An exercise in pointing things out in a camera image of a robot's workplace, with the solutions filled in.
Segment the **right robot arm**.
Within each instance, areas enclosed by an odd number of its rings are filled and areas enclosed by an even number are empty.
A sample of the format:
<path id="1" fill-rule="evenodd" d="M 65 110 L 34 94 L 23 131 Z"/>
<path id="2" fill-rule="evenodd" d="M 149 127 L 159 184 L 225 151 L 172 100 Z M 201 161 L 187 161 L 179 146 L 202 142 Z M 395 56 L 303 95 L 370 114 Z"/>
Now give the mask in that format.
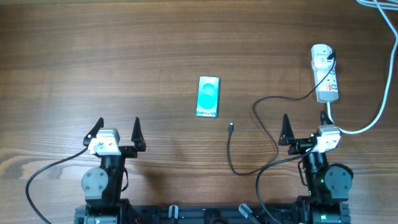
<path id="1" fill-rule="evenodd" d="M 292 211 L 295 223 L 350 223 L 346 204 L 353 171 L 346 165 L 329 164 L 326 153 L 337 148 L 341 131 L 324 111 L 321 125 L 309 138 L 296 138 L 287 114 L 283 116 L 278 145 L 288 146 L 288 155 L 300 156 L 298 169 L 307 196 L 298 196 Z"/>

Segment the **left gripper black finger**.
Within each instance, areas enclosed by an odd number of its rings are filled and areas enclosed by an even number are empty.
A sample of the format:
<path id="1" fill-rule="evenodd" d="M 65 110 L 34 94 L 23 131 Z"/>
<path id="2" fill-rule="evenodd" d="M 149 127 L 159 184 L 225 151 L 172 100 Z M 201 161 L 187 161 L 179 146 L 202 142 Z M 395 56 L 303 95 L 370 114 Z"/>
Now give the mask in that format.
<path id="1" fill-rule="evenodd" d="M 141 123 L 138 117 L 136 117 L 134 122 L 134 127 L 132 130 L 131 141 L 134 143 L 134 147 L 136 151 L 145 152 L 146 151 L 146 142 L 142 134 Z"/>
<path id="2" fill-rule="evenodd" d="M 104 127 L 104 119 L 102 117 L 96 122 L 93 128 L 88 132 L 88 134 L 83 139 L 83 145 L 89 146 L 91 140 L 96 137 L 98 131 Z"/>

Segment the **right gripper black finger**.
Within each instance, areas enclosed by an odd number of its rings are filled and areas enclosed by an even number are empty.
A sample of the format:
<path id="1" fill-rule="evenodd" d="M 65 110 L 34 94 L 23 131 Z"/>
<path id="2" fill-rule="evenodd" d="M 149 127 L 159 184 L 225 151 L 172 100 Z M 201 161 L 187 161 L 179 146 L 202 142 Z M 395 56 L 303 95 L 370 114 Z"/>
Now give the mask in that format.
<path id="1" fill-rule="evenodd" d="M 333 121 L 328 117 L 325 111 L 320 112 L 320 121 L 322 125 L 331 125 Z"/>
<path id="2" fill-rule="evenodd" d="M 292 131 L 288 114 L 283 115 L 282 129 L 280 132 L 278 145 L 288 146 L 295 143 L 295 136 Z"/>

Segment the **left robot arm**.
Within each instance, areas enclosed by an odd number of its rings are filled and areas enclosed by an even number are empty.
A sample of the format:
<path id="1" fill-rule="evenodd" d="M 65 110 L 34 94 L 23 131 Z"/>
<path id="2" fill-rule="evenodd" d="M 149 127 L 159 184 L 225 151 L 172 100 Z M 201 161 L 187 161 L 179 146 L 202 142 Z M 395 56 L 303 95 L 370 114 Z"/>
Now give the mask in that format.
<path id="1" fill-rule="evenodd" d="M 146 150 L 139 118 L 132 129 L 132 146 L 120 146 L 116 128 L 105 128 L 100 118 L 84 137 L 83 145 L 90 154 L 101 159 L 98 168 L 88 170 L 81 180 L 85 193 L 85 208 L 75 210 L 75 223 L 140 223 L 140 215 L 128 199 L 121 198 L 121 192 L 128 188 L 123 177 L 128 176 L 126 159 L 137 157 Z"/>

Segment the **turquoise Galaxy smartphone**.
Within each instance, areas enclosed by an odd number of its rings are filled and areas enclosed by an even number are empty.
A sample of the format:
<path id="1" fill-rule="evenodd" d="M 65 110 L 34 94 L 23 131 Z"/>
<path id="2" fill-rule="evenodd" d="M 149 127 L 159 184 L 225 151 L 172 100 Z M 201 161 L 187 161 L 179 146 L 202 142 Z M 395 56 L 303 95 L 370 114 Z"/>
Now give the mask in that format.
<path id="1" fill-rule="evenodd" d="M 218 116 L 218 99 L 220 79 L 218 77 L 201 76 L 198 81 L 197 107 L 195 115 L 204 118 Z"/>

